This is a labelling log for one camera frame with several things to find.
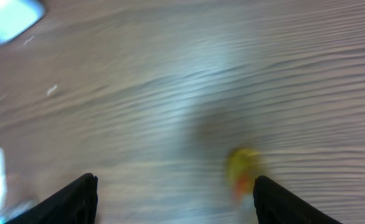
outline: brown wood tabletop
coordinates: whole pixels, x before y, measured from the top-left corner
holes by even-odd
[[[251,144],[297,196],[365,223],[365,0],[46,6],[0,47],[0,147],[23,190],[92,172],[98,223],[239,223],[223,165]]]

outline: white mark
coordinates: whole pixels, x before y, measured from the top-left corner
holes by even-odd
[[[58,88],[58,85],[54,85],[53,87],[49,88],[47,90],[47,96],[49,96],[53,91],[55,91]]]
[[[23,43],[23,45],[26,45],[27,43],[29,43],[30,41],[32,41],[34,38],[34,36],[31,36],[29,39],[25,40],[25,42]]]

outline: blue and white object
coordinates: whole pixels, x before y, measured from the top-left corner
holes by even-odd
[[[36,0],[0,0],[0,45],[35,24],[45,13]]]

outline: light blue object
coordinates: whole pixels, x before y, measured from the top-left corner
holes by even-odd
[[[0,0],[0,45],[35,24],[45,13],[36,0]]]

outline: black object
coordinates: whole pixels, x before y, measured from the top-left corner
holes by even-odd
[[[7,224],[94,224],[98,178],[84,174]]]
[[[341,224],[263,175],[253,197],[259,224]]]

